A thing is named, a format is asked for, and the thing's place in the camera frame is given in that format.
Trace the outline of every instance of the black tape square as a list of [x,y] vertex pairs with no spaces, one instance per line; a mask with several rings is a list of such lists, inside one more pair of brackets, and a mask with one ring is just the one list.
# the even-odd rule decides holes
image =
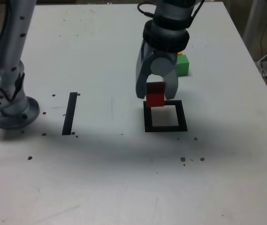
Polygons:
[[183,132],[188,131],[186,126],[184,111],[181,100],[168,100],[165,101],[165,105],[175,105],[178,126],[159,126],[154,127],[152,125],[152,112],[151,108],[146,106],[144,101],[144,121],[145,121],[145,132]]

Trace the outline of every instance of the table surface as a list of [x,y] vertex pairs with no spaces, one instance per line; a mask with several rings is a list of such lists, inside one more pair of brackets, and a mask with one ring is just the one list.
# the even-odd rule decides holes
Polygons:
[[[188,29],[175,98],[188,132],[145,133],[148,19],[136,5],[36,6],[22,61],[41,114],[24,134],[0,129],[1,225],[267,225],[267,87],[224,5]],[[61,135],[70,92],[78,137]]]

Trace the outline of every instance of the red block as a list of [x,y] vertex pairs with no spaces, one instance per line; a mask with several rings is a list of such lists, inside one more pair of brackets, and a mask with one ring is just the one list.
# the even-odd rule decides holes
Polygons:
[[146,101],[147,107],[159,107],[165,105],[165,86],[164,82],[147,83]]
[[147,94],[147,107],[159,107],[165,105],[165,95],[164,93],[157,93],[157,94]]

